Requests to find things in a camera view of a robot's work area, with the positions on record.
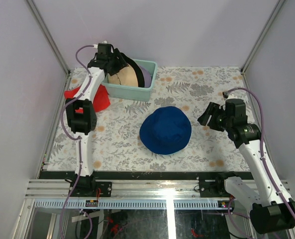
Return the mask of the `black beige cap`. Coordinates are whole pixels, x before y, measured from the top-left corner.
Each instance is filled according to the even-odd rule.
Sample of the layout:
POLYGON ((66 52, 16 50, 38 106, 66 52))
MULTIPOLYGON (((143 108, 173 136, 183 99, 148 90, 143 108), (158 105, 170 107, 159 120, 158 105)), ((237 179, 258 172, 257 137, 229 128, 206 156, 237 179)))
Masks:
POLYGON ((118 73, 113 75, 108 74, 108 83, 129 87, 145 87, 145 76, 143 68, 134 60, 121 53, 122 58, 127 63, 127 66, 122 68, 118 73))

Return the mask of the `lavender hat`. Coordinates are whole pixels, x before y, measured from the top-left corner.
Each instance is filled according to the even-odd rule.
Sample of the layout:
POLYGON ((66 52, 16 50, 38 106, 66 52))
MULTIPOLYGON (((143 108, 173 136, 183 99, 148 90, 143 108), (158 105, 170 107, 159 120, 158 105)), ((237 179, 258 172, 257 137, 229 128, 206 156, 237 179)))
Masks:
POLYGON ((152 83, 152 77, 151 77, 150 73, 144 67, 142 67, 142 66, 139 66, 139 67, 140 67, 143 77, 144 77, 144 87, 149 88, 152 83))

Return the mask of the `red cloth hat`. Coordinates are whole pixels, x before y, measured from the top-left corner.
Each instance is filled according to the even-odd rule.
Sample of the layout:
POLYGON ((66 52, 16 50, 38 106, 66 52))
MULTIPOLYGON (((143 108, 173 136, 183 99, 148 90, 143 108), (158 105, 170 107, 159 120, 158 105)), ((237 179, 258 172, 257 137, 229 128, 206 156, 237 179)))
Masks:
MULTIPOLYGON (((65 91, 64 92, 65 99, 73 98, 76 95, 76 93, 79 91, 80 88, 81 87, 78 86, 77 88, 74 88, 72 90, 65 91)), ((101 112, 110 106, 110 100, 109 100, 108 92, 107 92, 105 86, 103 86, 103 85, 99 86, 99 88, 96 92, 96 95, 95 95, 94 99, 92 100, 92 103, 93 103, 94 111, 96 113, 101 112)))

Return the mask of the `dark blue bucket hat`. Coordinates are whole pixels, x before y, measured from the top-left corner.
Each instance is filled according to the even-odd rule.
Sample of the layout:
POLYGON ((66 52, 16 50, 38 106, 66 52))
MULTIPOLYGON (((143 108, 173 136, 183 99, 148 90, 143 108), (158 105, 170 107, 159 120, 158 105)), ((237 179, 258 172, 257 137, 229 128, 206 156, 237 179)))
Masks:
POLYGON ((169 155, 184 149, 192 134, 192 126, 182 110, 174 106, 161 107, 142 123, 139 137, 152 153, 169 155))

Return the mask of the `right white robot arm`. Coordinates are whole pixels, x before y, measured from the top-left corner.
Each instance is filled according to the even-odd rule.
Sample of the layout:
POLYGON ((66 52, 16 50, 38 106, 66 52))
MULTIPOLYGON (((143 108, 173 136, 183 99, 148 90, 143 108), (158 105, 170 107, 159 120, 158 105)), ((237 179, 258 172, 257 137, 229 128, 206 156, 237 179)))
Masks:
POLYGON ((234 196, 249 213, 259 234, 295 227, 295 201, 280 181, 257 125, 248 123, 246 105, 241 99, 228 99, 224 106, 210 102, 198 118, 203 126, 226 131, 228 138, 247 162, 257 190, 254 191, 233 172, 222 173, 215 183, 220 196, 234 196))

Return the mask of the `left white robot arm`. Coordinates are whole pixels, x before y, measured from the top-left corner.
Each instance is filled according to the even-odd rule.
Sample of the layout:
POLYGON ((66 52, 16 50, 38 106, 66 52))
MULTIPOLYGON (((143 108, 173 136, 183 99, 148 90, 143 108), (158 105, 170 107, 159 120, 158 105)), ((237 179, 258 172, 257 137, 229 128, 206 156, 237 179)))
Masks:
POLYGON ((89 197, 98 191, 90 146, 91 133, 97 125, 93 100, 106 74, 111 75, 119 72, 127 66, 127 63, 122 58, 120 51, 106 42, 81 47, 76 52, 77 61, 79 61, 79 52, 85 48, 94 48, 97 53, 91 61, 92 66, 80 64, 86 70, 86 78, 76 95, 66 99, 63 110, 66 112, 68 127, 73 133, 73 135, 68 134, 67 136, 76 142, 77 150, 77 168, 70 191, 89 197))

